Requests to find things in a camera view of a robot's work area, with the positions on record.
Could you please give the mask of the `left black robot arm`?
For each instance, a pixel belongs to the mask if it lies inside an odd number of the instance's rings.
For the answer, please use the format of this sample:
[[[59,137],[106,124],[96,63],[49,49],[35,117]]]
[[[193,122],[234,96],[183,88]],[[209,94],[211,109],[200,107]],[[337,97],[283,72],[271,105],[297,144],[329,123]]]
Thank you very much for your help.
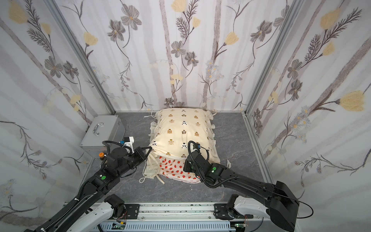
[[[115,148],[106,156],[102,167],[79,188],[76,196],[34,232],[65,232],[91,206],[115,187],[123,175],[147,160],[152,147],[138,147],[128,153],[125,147]]]

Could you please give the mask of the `strawberry print pillow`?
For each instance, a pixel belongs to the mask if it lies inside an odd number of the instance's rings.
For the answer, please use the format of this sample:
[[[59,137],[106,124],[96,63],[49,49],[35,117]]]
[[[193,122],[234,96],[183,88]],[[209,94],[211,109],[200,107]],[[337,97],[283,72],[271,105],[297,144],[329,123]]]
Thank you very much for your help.
[[[166,178],[188,184],[200,183],[194,173],[184,171],[185,160],[185,157],[159,156],[159,173]]]

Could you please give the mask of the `cream bear print pillow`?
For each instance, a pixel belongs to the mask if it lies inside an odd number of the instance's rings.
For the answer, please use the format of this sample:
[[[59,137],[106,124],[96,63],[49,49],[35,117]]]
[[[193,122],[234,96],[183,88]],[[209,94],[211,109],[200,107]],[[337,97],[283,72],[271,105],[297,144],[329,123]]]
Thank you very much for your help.
[[[206,157],[209,150],[211,163],[220,163],[216,151],[212,124],[214,115],[210,111],[193,108],[166,108],[155,114],[156,121],[150,127],[150,152],[143,169],[143,177],[139,180],[144,183],[147,179],[159,179],[159,156],[188,156],[187,145],[194,141],[202,146],[201,154]]]

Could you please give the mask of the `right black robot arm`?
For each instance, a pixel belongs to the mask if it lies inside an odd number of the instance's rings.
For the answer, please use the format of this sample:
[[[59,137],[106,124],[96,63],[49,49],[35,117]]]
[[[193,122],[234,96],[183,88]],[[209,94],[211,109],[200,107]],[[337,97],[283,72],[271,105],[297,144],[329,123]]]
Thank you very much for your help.
[[[188,152],[183,171],[194,173],[209,188],[223,186],[255,199],[266,207],[265,212],[276,226],[288,232],[295,230],[300,203],[285,183],[245,177],[224,165],[210,163],[196,149]]]

